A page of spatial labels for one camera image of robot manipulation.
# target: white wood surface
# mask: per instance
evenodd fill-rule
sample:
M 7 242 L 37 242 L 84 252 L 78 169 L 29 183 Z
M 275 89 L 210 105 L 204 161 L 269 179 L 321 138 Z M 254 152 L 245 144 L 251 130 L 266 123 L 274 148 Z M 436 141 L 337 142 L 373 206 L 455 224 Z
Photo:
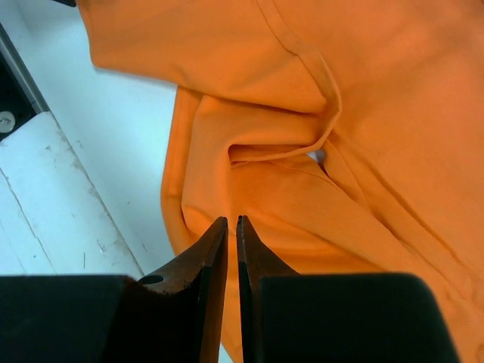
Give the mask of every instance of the white wood surface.
M 175 86 L 94 68 L 77 8 L 0 0 L 0 22 L 143 272 L 168 262 L 160 185 Z
M 50 113 L 0 142 L 0 273 L 141 269 Z

